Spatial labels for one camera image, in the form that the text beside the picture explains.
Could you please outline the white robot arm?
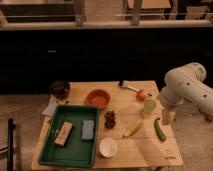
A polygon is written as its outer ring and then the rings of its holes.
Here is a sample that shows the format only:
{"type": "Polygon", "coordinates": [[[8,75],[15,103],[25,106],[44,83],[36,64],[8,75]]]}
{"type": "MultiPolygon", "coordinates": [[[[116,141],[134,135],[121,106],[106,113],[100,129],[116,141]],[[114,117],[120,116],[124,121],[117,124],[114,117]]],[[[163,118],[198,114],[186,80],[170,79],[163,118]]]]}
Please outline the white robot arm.
{"type": "Polygon", "coordinates": [[[165,86],[159,94],[163,125],[172,122],[175,108],[184,100],[194,103],[205,115],[205,120],[213,122],[213,88],[203,83],[205,78],[206,69],[197,62],[171,69],[165,74],[165,86]]]}

